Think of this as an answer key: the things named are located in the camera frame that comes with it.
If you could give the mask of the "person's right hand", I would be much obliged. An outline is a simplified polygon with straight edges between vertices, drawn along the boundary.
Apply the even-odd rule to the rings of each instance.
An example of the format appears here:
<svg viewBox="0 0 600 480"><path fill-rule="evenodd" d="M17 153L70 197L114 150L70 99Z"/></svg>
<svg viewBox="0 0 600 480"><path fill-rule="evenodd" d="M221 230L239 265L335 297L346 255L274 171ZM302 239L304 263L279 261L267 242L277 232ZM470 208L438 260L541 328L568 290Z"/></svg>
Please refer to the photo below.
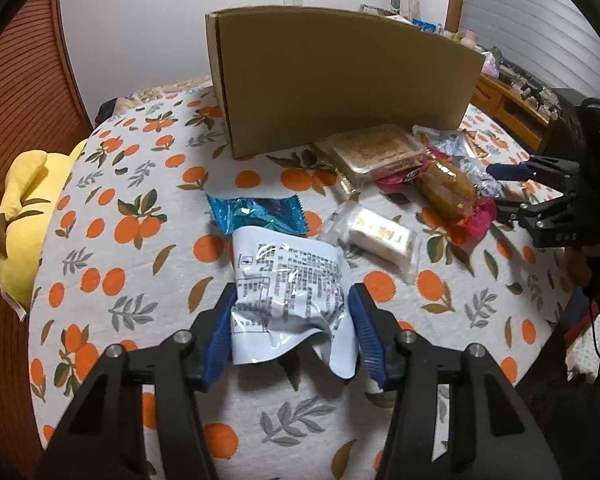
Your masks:
<svg viewBox="0 0 600 480"><path fill-rule="evenodd" d="M571 281L582 289L585 297L600 306L600 244L569 247L565 252Z"/></svg>

